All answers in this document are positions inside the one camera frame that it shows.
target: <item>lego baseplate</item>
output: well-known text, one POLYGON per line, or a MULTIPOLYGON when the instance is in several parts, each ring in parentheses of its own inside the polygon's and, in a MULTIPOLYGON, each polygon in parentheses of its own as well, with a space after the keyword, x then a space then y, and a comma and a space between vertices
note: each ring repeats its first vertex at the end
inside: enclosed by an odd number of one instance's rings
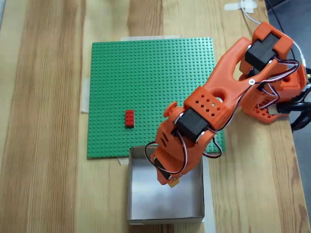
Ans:
MULTIPOLYGON (((93 43, 87 156, 128 156, 154 141, 163 112, 183 105, 215 67, 211 38, 93 43), (135 126, 124 125, 135 111, 135 126)), ((225 149, 223 132, 216 135, 225 149)), ((208 152, 217 152, 211 142, 208 152)))

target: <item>robotic arm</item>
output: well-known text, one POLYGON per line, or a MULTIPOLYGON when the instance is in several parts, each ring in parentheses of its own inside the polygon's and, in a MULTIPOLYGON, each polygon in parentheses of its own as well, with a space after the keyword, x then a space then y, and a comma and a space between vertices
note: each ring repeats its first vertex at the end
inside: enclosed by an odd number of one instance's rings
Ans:
POLYGON ((156 133, 158 147, 146 158, 156 167, 161 184, 171 187, 200 161, 215 134, 225 128, 236 109, 265 123, 283 115, 271 115, 272 103, 289 103, 307 85, 305 68, 296 60, 286 60, 293 44, 288 36, 263 22, 254 31, 253 39, 240 38, 220 59, 210 78, 185 101, 184 106, 171 103, 164 112, 167 120, 156 133), (233 77, 240 63, 242 75, 233 77))

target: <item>wood grain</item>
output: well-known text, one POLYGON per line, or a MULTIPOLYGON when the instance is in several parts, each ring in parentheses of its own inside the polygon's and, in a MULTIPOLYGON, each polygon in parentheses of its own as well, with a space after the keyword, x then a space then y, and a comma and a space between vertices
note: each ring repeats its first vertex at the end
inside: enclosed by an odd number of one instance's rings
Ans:
POLYGON ((1 232, 74 231, 81 6, 28 1, 2 159, 1 232))
MULTIPOLYGON (((257 27, 241 11, 226 12, 224 5, 230 2, 235 1, 164 0, 164 33, 213 37, 218 61, 257 27)), ((267 21, 264 3, 257 2, 252 17, 267 21)), ((309 232, 288 121, 264 125, 238 112, 225 138, 223 157, 209 160, 217 231, 309 232)))
MULTIPOLYGON (((204 232, 203 224, 129 226, 127 166, 87 160, 81 77, 91 46, 123 36, 213 37, 216 60, 256 25, 235 0, 11 0, 0 34, 0 232, 204 232)), ((263 1, 252 16, 267 20, 263 1)), ((310 232, 288 121, 239 111, 210 160, 217 232, 310 232)))
POLYGON ((130 36, 163 35, 162 0, 130 0, 127 25, 130 36))
MULTIPOLYGON (((120 41, 128 36, 129 1, 86 1, 83 77, 90 77, 93 42, 120 41)), ((127 166, 116 159, 87 160, 88 115, 79 119, 75 226, 80 233, 128 232, 127 166)))

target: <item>red lego brick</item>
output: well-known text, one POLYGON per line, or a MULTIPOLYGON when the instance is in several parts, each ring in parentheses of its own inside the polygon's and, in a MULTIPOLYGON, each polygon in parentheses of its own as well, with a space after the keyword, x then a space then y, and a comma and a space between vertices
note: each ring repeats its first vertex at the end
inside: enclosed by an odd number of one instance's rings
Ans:
POLYGON ((125 126, 127 128, 132 128, 134 127, 134 123, 135 123, 134 110, 126 110, 125 111, 125 126))

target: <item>metal box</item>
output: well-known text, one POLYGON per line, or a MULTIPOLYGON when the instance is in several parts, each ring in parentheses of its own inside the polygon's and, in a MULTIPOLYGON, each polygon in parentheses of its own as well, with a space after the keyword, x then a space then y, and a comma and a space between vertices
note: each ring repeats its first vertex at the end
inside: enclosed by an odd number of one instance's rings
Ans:
MULTIPOLYGON (((148 148, 151 154, 155 148, 148 148)), ((131 225, 202 222, 203 163, 182 176, 173 188, 161 185, 144 147, 130 149, 127 220, 131 225)))

